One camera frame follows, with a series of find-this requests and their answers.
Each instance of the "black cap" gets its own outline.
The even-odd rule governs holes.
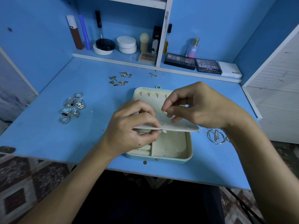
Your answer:
[[[115,49],[115,42],[107,38],[101,38],[96,40],[95,45],[98,49],[104,51],[111,51]]]
[[[97,19],[97,27],[102,28],[100,11],[98,11],[98,10],[95,11],[95,17]]]
[[[170,23],[170,24],[168,25],[167,33],[171,33],[171,29],[172,29],[172,23]]]

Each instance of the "purple pen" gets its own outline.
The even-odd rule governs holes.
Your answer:
[[[83,35],[84,35],[84,39],[85,39],[87,49],[91,50],[83,16],[79,15],[79,18],[80,18],[80,23],[81,23],[81,27],[82,27],[82,31],[83,31]]]

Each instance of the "blue desk surface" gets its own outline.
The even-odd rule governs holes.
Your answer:
[[[113,86],[109,76],[120,72],[132,74],[129,83]],[[0,137],[0,146],[15,147],[15,155],[37,157],[61,162],[78,163],[103,135],[111,115],[125,101],[133,97],[138,87],[166,90],[192,84],[197,77],[142,68],[73,58],[35,101],[14,121]],[[201,79],[226,97],[254,113],[237,83]],[[59,123],[60,111],[67,97],[76,92],[84,94],[86,107],[79,118],[69,124]],[[230,143],[214,145],[206,134],[191,133],[194,155],[185,164],[147,162],[118,156],[108,168],[165,178],[217,184],[249,189],[248,181],[236,151]]]

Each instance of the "person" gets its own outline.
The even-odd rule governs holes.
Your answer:
[[[299,223],[299,180],[279,157],[256,121],[244,109],[205,83],[197,82],[174,90],[165,100],[162,111],[166,111],[169,118],[174,116],[172,122],[185,118],[204,128],[222,129],[237,151],[265,221]],[[134,99],[122,105],[114,112],[99,143],[20,223],[72,223],[95,182],[115,157],[157,140],[160,130],[143,135],[132,130],[145,123],[153,124],[157,128],[160,126],[150,105]],[[116,191],[121,189],[122,186],[119,185]],[[107,204],[111,206],[107,200],[114,200],[113,195],[117,192],[111,192],[107,188],[97,191],[101,195],[99,198],[105,200],[99,199],[93,205],[96,207],[94,211],[106,212]],[[178,216],[181,209],[188,207],[191,212],[185,214],[185,217],[192,215],[192,212],[196,211],[191,210],[191,207],[196,206],[196,196],[185,194],[183,198],[185,197],[192,197],[194,203],[180,204],[173,213],[165,215]],[[153,196],[152,199],[155,204],[164,205],[163,198]],[[138,216],[142,210],[148,211],[145,205],[150,201],[152,200],[140,201],[139,206],[135,207],[135,215]]]

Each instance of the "open jewelry box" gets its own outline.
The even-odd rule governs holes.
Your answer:
[[[182,119],[173,123],[167,118],[167,113],[161,110],[165,99],[171,94],[170,90],[160,90],[140,87],[134,92],[133,98],[140,99],[150,104],[157,119],[160,121],[160,128],[151,124],[136,127],[138,133],[143,134],[151,130],[163,130],[157,141],[140,149],[132,150],[125,155],[132,159],[156,160],[171,163],[185,163],[193,155],[193,147],[190,132],[198,131],[198,126]]]

